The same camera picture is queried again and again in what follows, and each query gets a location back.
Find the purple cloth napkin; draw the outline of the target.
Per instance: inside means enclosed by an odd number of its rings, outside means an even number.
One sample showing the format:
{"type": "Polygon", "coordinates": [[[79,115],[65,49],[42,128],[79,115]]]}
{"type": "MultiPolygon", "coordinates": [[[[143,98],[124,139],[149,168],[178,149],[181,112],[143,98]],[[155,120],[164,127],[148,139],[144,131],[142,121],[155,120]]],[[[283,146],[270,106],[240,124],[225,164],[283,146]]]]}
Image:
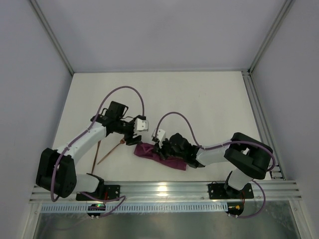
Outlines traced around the purple cloth napkin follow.
{"type": "Polygon", "coordinates": [[[154,152],[155,146],[149,143],[139,143],[134,149],[134,155],[141,158],[146,158],[160,163],[166,167],[185,171],[187,164],[180,158],[169,156],[167,159],[161,157],[154,152]]]}

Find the copper fork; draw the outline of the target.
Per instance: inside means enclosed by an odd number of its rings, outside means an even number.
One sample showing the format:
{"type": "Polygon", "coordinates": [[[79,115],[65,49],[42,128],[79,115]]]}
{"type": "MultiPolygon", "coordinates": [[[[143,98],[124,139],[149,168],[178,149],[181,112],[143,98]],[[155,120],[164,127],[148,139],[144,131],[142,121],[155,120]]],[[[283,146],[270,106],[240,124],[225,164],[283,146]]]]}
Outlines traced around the copper fork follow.
{"type": "Polygon", "coordinates": [[[120,142],[117,145],[115,145],[105,156],[103,156],[102,159],[100,159],[97,164],[99,165],[101,162],[103,162],[108,156],[110,156],[112,152],[114,152],[115,149],[117,149],[120,145],[124,143],[125,143],[125,140],[121,139],[120,142]]]}

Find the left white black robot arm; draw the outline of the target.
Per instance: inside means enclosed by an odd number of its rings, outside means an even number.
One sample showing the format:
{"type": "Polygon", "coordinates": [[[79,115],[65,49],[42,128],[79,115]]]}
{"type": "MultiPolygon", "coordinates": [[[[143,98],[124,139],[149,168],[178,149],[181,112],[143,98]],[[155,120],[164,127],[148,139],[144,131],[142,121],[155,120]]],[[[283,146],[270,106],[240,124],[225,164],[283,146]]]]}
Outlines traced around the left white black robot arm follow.
{"type": "Polygon", "coordinates": [[[103,199],[104,180],[91,173],[76,173],[76,164],[98,142],[112,133],[121,134],[126,145],[142,141],[139,131],[148,130],[145,115],[125,120],[128,107],[112,101],[108,108],[91,118],[91,124],[71,142],[57,149],[46,148],[41,156],[36,185],[50,191],[52,201],[78,193],[79,200],[103,199]]]}

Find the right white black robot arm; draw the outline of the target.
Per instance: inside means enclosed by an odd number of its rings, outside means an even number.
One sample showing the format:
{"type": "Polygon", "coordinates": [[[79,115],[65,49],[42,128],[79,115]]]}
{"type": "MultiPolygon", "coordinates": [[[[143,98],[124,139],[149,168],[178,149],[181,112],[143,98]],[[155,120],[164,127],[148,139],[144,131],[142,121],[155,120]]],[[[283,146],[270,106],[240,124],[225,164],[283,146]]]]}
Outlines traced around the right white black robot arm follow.
{"type": "Polygon", "coordinates": [[[153,136],[153,141],[153,152],[161,159],[174,157],[192,168],[230,162],[236,169],[227,176],[223,189],[229,198],[234,199],[241,196],[244,187],[252,180],[265,179],[270,161],[275,162],[272,148],[240,132],[233,134],[230,141],[211,147],[192,145],[179,133],[169,139],[153,136]]]}

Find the copper knife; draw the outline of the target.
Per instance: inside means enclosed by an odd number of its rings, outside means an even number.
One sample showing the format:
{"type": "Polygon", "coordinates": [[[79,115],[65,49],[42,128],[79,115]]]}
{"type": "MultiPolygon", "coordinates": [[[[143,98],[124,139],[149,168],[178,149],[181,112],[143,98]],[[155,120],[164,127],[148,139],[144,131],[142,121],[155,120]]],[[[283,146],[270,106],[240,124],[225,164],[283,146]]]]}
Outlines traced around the copper knife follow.
{"type": "Polygon", "coordinates": [[[95,156],[94,156],[94,160],[93,160],[93,165],[92,165],[92,169],[91,169],[91,174],[94,173],[96,161],[97,161],[97,158],[98,158],[98,153],[99,153],[100,144],[101,144],[101,141],[98,141],[98,143],[97,143],[97,148],[96,148],[96,152],[95,152],[95,156]]]}

